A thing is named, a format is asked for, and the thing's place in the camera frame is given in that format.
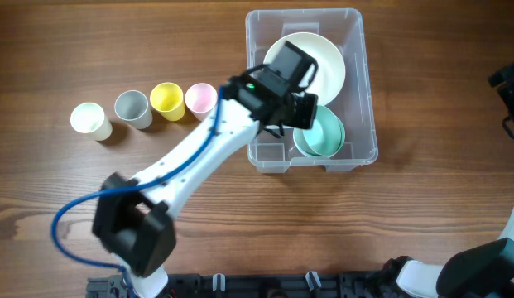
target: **wood grain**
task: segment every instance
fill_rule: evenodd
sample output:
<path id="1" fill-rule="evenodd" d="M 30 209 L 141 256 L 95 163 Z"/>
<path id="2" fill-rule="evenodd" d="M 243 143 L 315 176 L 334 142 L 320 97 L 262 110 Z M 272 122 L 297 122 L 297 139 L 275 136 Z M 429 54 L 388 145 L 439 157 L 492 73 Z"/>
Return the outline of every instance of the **wood grain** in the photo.
<path id="1" fill-rule="evenodd" d="M 115 98 L 163 81 L 225 82 L 245 66 L 246 14 L 292 7 L 363 14 L 380 156 L 350 173 L 262 175 L 238 151 L 185 206 L 167 269 L 372 270 L 400 255 L 442 263 L 496 238 L 514 204 L 514 142 L 486 78 L 514 61 L 514 1 L 0 7 L 0 297 L 81 297 L 85 278 L 112 274 L 52 247 L 54 212 L 114 171 L 149 166 L 197 125 L 156 117 L 140 132 L 116 120 Z M 107 111 L 110 140 L 70 128 L 85 101 Z M 89 231 L 94 206 L 65 216 L 60 236 L 78 254 L 110 261 Z"/>

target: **gray cup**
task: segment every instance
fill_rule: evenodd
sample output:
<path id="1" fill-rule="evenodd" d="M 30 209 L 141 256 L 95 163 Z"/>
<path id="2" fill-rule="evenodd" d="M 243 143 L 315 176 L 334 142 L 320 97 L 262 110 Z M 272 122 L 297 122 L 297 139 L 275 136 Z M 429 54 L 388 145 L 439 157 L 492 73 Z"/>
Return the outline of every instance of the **gray cup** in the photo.
<path id="1" fill-rule="evenodd" d="M 148 98 L 137 90 L 129 90 L 118 96 L 115 113 L 136 129 L 147 128 L 152 121 Z"/>

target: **clear storage box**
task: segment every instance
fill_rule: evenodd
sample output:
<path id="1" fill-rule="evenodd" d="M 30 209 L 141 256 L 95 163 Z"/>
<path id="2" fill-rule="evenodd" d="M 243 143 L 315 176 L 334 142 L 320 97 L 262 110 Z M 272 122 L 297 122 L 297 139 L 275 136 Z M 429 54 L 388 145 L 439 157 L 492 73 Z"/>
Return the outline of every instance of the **clear storage box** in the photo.
<path id="1" fill-rule="evenodd" d="M 345 126 L 345 144 L 332 157 L 306 157 L 293 142 L 293 129 L 274 138 L 260 133 L 248 146 L 249 161 L 263 173 L 284 173 L 290 166 L 325 166 L 327 171 L 350 171 L 378 157 L 372 114 L 371 85 L 362 15 L 356 9 L 258 10 L 246 17 L 247 67 L 260 65 L 281 37 L 312 32 L 326 37 L 339 49 L 346 76 L 341 92 L 327 105 Z"/>

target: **mint green cup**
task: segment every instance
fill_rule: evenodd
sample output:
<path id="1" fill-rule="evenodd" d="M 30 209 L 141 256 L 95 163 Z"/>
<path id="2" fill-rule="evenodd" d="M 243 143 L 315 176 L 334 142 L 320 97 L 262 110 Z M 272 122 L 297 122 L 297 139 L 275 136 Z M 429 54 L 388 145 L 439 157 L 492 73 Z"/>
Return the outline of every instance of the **mint green cup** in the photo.
<path id="1" fill-rule="evenodd" d="M 318 106 L 311 129 L 294 129 L 294 143 L 304 156 L 333 156 L 345 142 L 345 128 L 325 106 Z"/>

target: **yellow cup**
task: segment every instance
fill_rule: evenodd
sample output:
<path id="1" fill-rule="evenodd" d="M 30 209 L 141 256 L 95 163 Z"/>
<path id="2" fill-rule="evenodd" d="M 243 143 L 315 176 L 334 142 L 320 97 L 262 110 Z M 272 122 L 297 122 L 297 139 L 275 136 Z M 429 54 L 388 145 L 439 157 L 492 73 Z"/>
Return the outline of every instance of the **yellow cup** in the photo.
<path id="1" fill-rule="evenodd" d="M 158 84 L 150 93 L 150 104 L 170 121 L 180 120 L 185 115 L 183 90 L 174 83 Z"/>

